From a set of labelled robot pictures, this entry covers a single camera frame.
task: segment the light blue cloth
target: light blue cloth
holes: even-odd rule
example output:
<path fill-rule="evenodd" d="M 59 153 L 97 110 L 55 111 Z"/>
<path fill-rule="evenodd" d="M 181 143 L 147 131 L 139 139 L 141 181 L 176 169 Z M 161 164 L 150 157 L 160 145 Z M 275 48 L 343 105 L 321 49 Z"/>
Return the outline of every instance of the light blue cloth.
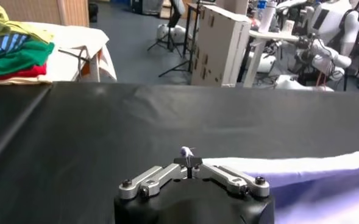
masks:
<path fill-rule="evenodd" d="M 27 39 L 27 35 L 19 33 L 0 36 L 0 57 L 9 52 L 17 51 Z"/>
<path fill-rule="evenodd" d="M 359 223 L 359 152 L 331 158 L 203 161 L 265 177 L 275 198 L 275 224 Z"/>

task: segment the white table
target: white table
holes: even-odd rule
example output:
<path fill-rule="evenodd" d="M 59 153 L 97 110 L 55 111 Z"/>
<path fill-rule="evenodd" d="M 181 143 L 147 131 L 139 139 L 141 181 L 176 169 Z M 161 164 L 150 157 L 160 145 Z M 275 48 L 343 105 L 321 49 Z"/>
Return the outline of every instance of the white table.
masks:
<path fill-rule="evenodd" d="M 259 62 L 265 49 L 265 44 L 268 40 L 285 40 L 290 42 L 297 42 L 299 37 L 290 35 L 288 33 L 260 33 L 257 31 L 250 30 L 250 36 L 254 37 L 255 40 L 252 42 L 252 45 L 256 45 L 254 50 L 254 56 L 251 59 L 250 65 L 248 67 L 246 78 L 244 79 L 243 87 L 252 87 L 254 83 L 255 76 L 257 75 L 257 69 L 259 67 Z"/>
<path fill-rule="evenodd" d="M 109 38 L 99 30 L 79 26 L 60 26 L 46 23 L 29 23 L 35 27 L 47 30 L 54 34 L 52 42 L 55 44 L 53 53 L 47 60 L 47 74 L 40 77 L 40 80 L 47 82 L 74 81 L 79 75 L 78 57 L 66 54 L 67 51 L 79 56 L 82 48 L 86 50 L 80 55 L 90 62 L 90 75 L 85 80 L 100 82 L 99 74 L 106 72 L 117 80 L 112 59 L 107 50 L 106 43 Z M 81 60 L 81 67 L 86 63 Z"/>

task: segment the striped shirt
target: striped shirt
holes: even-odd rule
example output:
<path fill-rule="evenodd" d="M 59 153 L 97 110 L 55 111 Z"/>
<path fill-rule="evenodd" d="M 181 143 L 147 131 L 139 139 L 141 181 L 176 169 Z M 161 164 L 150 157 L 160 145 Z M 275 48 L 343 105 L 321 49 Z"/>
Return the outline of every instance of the striped shirt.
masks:
<path fill-rule="evenodd" d="M 0 36 L 0 56 L 5 55 L 11 51 L 18 50 L 27 39 L 27 35 L 18 33 L 10 33 L 4 36 Z"/>

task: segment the screw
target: screw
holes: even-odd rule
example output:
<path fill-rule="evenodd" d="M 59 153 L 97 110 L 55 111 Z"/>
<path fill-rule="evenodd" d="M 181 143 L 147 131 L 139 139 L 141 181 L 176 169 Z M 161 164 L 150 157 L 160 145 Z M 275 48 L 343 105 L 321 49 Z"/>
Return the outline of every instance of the screw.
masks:
<path fill-rule="evenodd" d="M 142 187 L 142 188 L 140 189 L 140 196 L 141 196 L 142 198 L 147 198 L 147 197 L 149 196 L 148 188 Z"/>
<path fill-rule="evenodd" d="M 132 180 L 126 179 L 123 181 L 123 187 L 130 187 L 132 185 Z"/>
<path fill-rule="evenodd" d="M 247 185 L 242 185 L 240 186 L 240 193 L 241 194 L 246 194 L 248 192 L 248 187 Z"/>
<path fill-rule="evenodd" d="M 264 177 L 255 177 L 255 184 L 262 185 L 266 182 L 266 179 Z"/>

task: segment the metal gripper linkage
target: metal gripper linkage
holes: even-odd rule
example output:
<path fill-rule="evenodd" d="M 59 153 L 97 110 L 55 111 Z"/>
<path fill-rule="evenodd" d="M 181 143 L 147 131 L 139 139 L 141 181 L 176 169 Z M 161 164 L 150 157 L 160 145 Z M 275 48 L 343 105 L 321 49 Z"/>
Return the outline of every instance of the metal gripper linkage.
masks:
<path fill-rule="evenodd" d="M 226 187 L 231 194 L 268 197 L 269 183 L 263 177 L 252 177 L 228 166 L 211 166 L 201 158 L 177 158 L 165 168 L 154 166 L 132 180 L 119 185 L 119 197 L 131 200 L 140 194 L 143 198 L 153 197 L 171 179 L 209 178 Z"/>

